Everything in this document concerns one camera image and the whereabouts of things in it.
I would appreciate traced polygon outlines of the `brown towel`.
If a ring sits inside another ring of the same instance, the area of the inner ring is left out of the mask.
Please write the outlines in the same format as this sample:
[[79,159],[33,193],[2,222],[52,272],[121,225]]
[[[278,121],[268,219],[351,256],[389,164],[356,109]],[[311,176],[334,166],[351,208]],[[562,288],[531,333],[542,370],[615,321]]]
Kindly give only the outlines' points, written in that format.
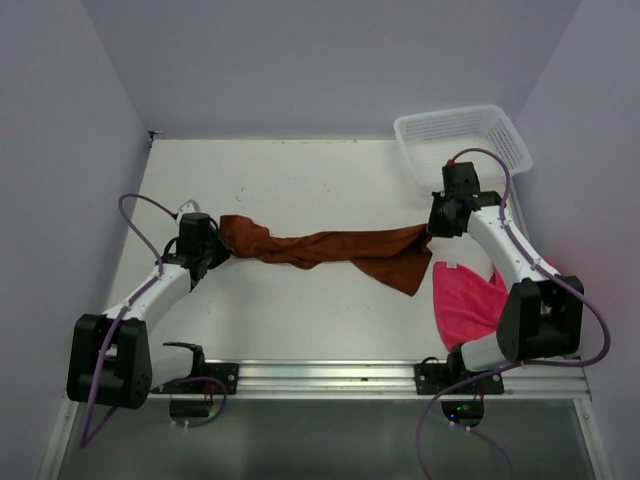
[[365,275],[407,296],[417,293],[431,262],[427,226],[378,231],[325,231],[276,237],[241,215],[220,219],[224,242],[234,256],[310,270],[322,263],[349,262]]

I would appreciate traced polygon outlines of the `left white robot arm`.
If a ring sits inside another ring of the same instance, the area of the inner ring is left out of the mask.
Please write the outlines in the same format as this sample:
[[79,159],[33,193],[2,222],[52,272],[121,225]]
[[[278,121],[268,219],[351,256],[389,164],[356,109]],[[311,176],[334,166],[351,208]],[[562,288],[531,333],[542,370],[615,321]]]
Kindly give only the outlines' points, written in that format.
[[163,253],[162,264],[132,294],[76,321],[66,383],[70,400],[137,409],[162,385],[175,382],[193,393],[207,383],[201,346],[172,341],[152,347],[149,334],[231,251],[205,213],[183,215],[173,242],[175,250]]

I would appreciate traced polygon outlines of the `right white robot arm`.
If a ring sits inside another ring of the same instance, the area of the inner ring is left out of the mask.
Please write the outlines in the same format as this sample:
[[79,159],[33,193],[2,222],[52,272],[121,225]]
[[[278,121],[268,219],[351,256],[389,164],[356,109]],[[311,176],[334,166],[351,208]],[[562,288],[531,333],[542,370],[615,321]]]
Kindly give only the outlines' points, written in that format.
[[580,343],[582,303],[550,279],[559,272],[536,255],[512,223],[504,198],[481,190],[471,162],[449,161],[442,174],[444,190],[433,194],[428,234],[471,236],[508,290],[496,331],[454,348],[459,359],[445,369],[449,387],[468,392],[483,371],[574,354]]

